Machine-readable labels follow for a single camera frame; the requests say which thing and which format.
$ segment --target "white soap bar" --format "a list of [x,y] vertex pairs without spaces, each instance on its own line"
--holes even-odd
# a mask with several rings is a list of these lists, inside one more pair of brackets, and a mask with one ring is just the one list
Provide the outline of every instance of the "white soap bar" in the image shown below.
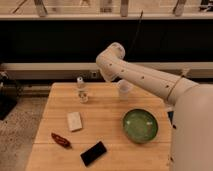
[[70,131],[77,131],[82,128],[81,116],[79,112],[68,113],[67,120]]

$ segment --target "white cup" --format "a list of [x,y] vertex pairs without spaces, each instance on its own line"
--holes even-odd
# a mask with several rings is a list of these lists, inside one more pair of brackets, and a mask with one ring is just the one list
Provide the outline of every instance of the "white cup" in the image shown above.
[[117,87],[118,87],[118,95],[120,99],[127,100],[129,96],[129,92],[132,90],[133,85],[130,82],[122,79],[118,81]]

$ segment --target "wooden table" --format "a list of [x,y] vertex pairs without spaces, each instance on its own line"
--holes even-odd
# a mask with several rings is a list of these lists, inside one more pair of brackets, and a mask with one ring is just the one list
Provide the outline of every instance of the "wooden table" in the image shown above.
[[[171,125],[160,98],[134,87],[128,100],[118,97],[114,83],[88,83],[89,101],[80,103],[75,83],[52,86],[27,171],[168,171]],[[130,109],[143,108],[156,117],[159,131],[147,144],[134,144],[124,134],[122,118]],[[83,129],[69,132],[67,113],[81,113]],[[51,132],[71,141],[64,149]],[[80,154],[102,141],[108,152],[85,167]]]

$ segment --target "red chili pepper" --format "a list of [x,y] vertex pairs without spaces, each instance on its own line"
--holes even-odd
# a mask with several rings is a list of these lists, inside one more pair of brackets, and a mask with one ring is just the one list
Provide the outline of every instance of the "red chili pepper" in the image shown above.
[[57,144],[59,144],[59,145],[65,147],[65,148],[71,147],[70,142],[69,142],[67,139],[61,137],[60,135],[57,135],[57,134],[55,134],[55,133],[51,133],[51,136],[52,136],[52,138],[55,140],[55,142],[56,142]]

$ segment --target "green bowl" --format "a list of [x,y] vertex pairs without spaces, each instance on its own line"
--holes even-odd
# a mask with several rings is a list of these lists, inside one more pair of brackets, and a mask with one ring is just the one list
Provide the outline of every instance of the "green bowl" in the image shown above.
[[133,142],[147,143],[157,135],[158,123],[148,111],[133,109],[124,116],[123,128]]

